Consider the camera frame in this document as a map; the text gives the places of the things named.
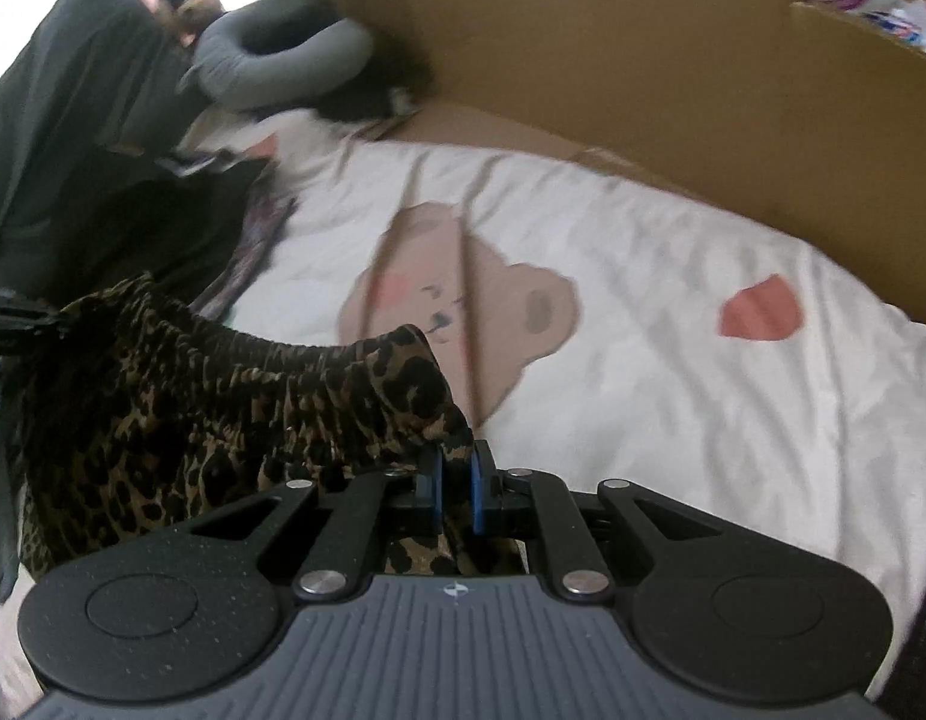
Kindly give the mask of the white bear print bedsheet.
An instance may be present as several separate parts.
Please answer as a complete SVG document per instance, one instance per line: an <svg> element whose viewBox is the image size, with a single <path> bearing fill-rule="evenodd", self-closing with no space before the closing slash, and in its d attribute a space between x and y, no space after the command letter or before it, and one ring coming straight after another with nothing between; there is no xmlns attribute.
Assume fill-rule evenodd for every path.
<svg viewBox="0 0 926 720"><path fill-rule="evenodd" d="M917 670L926 325L801 239L575 164L295 130L186 163L215 153L268 161L222 275L189 302L139 277L277 343L419 328L474 445L583 489L630 476L852 567L894 626L871 694ZM0 362L0 718L40 692L15 631L38 580L23 356Z"/></svg>

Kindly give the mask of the grey neck pillow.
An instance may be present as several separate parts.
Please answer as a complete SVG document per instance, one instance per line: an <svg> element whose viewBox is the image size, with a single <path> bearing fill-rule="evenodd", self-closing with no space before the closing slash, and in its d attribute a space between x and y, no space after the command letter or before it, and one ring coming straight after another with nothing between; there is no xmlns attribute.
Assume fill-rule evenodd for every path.
<svg viewBox="0 0 926 720"><path fill-rule="evenodd" d="M233 110L313 103L352 82L373 52L373 34L325 2L257 0L202 31L179 84Z"/></svg>

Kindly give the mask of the brown cardboard box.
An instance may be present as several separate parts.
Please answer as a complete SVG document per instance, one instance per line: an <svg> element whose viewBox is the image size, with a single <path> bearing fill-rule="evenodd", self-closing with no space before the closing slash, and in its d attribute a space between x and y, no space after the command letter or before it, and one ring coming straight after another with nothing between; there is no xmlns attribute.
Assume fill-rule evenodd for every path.
<svg viewBox="0 0 926 720"><path fill-rule="evenodd" d="M410 142L545 154L805 239L926 323L926 54L801 0L331 0Z"/></svg>

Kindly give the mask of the black garment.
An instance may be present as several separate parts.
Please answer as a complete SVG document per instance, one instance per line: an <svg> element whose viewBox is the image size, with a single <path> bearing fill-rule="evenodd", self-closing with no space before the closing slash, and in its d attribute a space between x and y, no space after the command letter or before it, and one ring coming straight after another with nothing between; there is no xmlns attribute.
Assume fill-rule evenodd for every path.
<svg viewBox="0 0 926 720"><path fill-rule="evenodd" d="M149 273L184 302L223 273L236 249L264 158L215 153L90 154L62 186L51 221L53 265L40 296L54 307Z"/></svg>

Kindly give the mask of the leopard print garment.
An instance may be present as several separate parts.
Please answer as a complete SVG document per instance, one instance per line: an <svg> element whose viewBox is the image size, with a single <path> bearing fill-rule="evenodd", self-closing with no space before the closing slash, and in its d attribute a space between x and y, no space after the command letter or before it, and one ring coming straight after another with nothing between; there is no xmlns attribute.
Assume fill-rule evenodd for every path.
<svg viewBox="0 0 926 720"><path fill-rule="evenodd" d="M466 460L474 447L419 328L277 343L145 277L68 305L20 371L20 561L33 577L292 479L337 494L427 450Z"/></svg>

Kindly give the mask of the dark grey clothing pile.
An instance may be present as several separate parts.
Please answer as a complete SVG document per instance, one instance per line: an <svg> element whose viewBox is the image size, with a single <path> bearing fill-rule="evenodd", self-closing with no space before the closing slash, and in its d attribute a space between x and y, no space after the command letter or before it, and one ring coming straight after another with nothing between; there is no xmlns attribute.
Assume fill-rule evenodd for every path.
<svg viewBox="0 0 926 720"><path fill-rule="evenodd" d="M56 0L0 79L0 288L44 288L61 188L93 148L181 142L209 106L188 70L142 0Z"/></svg>

